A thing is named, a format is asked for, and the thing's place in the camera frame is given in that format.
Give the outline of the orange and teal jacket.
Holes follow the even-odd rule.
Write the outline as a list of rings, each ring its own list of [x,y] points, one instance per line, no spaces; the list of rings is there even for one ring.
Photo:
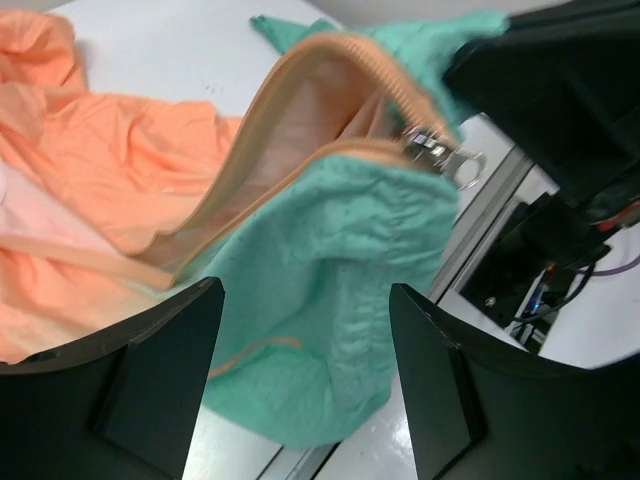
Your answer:
[[[426,290],[457,186],[403,152],[461,146],[443,76],[505,14],[338,30],[256,16],[279,50],[241,118],[96,93],[72,24],[1,14],[1,359],[108,328],[213,276],[226,295],[204,393],[291,448],[340,442],[389,400],[393,284]]]

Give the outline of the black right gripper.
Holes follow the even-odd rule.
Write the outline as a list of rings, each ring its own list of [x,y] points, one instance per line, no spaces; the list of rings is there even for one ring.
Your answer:
[[[571,1],[467,43],[445,83],[557,185],[531,206],[537,268],[577,270],[639,221],[639,4]]]

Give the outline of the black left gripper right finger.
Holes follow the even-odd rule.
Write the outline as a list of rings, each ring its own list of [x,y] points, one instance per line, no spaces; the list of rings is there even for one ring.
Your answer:
[[[639,359],[596,369],[519,349],[405,284],[389,303],[422,479],[635,479]]]

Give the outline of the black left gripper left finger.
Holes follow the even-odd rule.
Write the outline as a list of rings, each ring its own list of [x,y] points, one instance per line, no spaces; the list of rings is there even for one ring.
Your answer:
[[[220,326],[201,280],[94,334],[1,367],[5,479],[179,479]]]

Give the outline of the silver zipper slider pull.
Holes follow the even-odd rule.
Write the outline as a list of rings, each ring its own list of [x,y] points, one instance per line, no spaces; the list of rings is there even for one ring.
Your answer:
[[[449,178],[459,190],[467,190],[481,180],[487,159],[481,152],[454,146],[433,128],[406,127],[400,133],[403,152],[414,163],[428,165],[437,173]],[[460,179],[460,171],[473,165],[475,172],[469,179]]]

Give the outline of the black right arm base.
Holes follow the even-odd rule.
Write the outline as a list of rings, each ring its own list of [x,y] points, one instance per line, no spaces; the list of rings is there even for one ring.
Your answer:
[[[559,268],[540,261],[513,235],[529,205],[511,200],[482,243],[459,292],[493,324],[537,354],[560,310],[595,277],[595,265],[612,247],[604,243],[581,267]]]

